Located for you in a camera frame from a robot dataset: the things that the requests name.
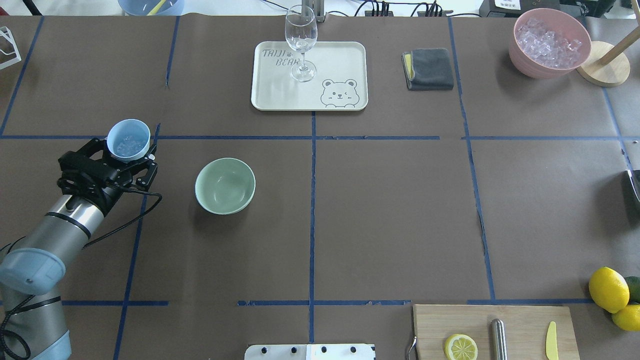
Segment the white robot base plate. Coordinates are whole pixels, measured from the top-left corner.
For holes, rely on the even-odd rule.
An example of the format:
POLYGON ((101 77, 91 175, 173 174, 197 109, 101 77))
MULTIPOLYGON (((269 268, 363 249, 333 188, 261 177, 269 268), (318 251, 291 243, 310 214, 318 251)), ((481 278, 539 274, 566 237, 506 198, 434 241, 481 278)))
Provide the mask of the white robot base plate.
POLYGON ((244 354, 245 360, 375 360, 374 344, 254 344, 244 354))

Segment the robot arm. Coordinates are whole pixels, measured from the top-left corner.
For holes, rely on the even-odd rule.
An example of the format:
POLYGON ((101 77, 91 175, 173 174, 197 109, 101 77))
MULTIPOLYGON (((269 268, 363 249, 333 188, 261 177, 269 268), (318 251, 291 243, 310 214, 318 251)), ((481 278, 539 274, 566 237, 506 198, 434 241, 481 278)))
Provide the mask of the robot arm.
POLYGON ((67 360, 72 353, 58 283, 125 193, 149 195, 157 145, 124 161, 94 137, 59 159, 61 197, 28 235, 1 249, 1 358, 67 360))

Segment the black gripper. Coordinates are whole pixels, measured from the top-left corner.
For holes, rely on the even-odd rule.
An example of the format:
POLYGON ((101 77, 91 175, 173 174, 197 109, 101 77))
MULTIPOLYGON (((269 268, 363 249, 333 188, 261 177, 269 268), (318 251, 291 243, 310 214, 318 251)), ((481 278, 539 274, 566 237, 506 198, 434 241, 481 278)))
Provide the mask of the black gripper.
POLYGON ((152 144, 139 159, 126 164, 106 161, 105 150, 106 140, 94 137, 80 149, 64 153, 58 159, 61 177, 56 184, 63 195, 82 198, 108 215, 123 194, 117 184, 149 191, 158 170, 157 144, 152 144))

